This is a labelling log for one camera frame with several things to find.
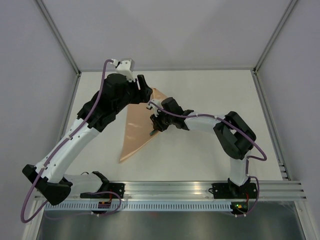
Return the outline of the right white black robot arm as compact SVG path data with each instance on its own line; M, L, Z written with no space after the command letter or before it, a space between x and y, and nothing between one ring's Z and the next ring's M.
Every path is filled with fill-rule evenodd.
M173 97L163 101L152 99L147 104L153 110L150 119L155 131L164 132L173 125L185 131L202 131L215 134L222 149L230 157L228 192L235 198L241 197L250 183L247 160L257 137L244 120L234 111L223 116L198 113L182 109Z

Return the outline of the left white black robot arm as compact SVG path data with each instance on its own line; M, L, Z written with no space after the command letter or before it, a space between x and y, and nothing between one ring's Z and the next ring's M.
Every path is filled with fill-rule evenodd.
M53 206L71 195L85 198L93 194L98 198L108 195L110 181L99 171L67 175L66 170L121 110L130 104L147 103L153 92L142 74L137 75L135 82L129 82L124 75L111 73L102 84L102 88L77 113L70 130L57 146L42 161L36 165L27 164L22 170Z

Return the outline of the peach cloth napkin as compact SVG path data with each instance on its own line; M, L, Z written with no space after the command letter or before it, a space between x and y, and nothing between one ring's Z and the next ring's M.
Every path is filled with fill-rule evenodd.
M152 114L153 111L147 109L147 103L128 105L120 163L141 150L158 134L150 136L153 130Z

